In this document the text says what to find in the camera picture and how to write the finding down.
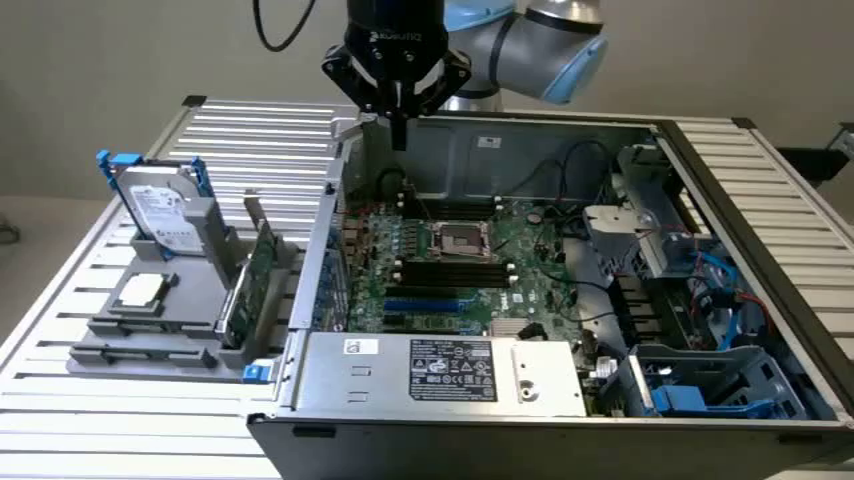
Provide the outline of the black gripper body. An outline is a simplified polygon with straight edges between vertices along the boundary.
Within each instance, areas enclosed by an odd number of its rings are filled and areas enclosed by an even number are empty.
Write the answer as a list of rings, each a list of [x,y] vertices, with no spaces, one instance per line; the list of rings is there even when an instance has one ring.
[[[341,91],[376,95],[416,84],[448,52],[441,1],[349,1]]]

